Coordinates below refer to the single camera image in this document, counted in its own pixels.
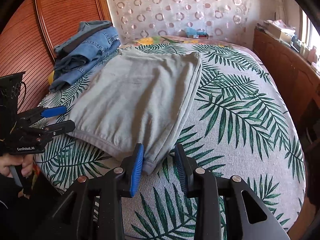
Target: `window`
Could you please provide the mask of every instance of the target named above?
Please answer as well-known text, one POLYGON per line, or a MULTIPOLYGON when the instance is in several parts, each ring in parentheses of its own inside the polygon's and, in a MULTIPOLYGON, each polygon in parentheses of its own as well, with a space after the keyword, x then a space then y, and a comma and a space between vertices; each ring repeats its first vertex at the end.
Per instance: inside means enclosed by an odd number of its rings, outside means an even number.
POLYGON ((313 24, 310 22, 310 38, 309 38, 309 48, 313 46, 317 47, 317 55, 320 54, 320 35, 313 24))
POLYGON ((316 28, 313 26, 312 22, 305 14, 305 12, 300 9, 300 28, 299 40, 306 43, 310 49, 313 46, 317 47, 317 56, 320 56, 320 35, 316 28))

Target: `wooden cabinet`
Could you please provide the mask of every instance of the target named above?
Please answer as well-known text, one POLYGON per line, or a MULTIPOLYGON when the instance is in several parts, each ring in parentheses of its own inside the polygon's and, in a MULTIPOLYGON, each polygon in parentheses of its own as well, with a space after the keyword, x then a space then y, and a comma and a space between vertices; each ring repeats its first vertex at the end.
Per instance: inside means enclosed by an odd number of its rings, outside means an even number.
POLYGON ((254 33, 253 52, 274 79, 298 132, 302 131, 305 126, 301 116, 312 100, 319 102, 320 77, 300 54, 258 29, 254 33))
POLYGON ((48 93, 53 46, 74 35, 80 21, 109 19, 106 0, 25 0, 20 5, 0 35, 0 76, 26 71, 20 111, 36 107, 48 93))

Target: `patterned curtain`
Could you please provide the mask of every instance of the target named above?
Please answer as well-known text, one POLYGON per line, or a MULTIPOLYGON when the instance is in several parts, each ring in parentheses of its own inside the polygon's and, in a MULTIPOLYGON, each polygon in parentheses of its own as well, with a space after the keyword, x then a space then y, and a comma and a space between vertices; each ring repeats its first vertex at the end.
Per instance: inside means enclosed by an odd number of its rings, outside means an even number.
POLYGON ((251 0, 108 0, 121 41, 205 31, 214 39, 242 45, 251 0))

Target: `wooden wardrobe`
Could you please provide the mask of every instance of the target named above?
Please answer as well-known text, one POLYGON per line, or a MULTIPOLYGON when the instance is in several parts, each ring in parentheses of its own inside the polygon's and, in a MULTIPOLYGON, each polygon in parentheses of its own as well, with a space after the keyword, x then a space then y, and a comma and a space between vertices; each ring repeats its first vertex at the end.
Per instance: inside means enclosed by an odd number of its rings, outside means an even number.
POLYGON ((80 21, 91 20, 111 20, 107 0, 25 0, 20 5, 0 35, 0 76, 26 71, 20 111, 37 106, 49 92, 53 47, 74 35, 80 21))

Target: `wooden wall panel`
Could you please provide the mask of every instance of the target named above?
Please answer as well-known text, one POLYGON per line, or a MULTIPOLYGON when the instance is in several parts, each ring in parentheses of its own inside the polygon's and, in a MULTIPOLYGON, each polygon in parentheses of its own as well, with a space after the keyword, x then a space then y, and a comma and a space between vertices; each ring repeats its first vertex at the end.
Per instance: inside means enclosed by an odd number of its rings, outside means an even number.
POLYGON ((53 46, 77 32, 80 21, 101 20, 96 0, 39 0, 53 46))
POLYGON ((53 63, 42 40, 33 0, 25 0, 0 35, 0 76, 26 71, 26 99, 21 111, 36 107, 48 93, 53 63))

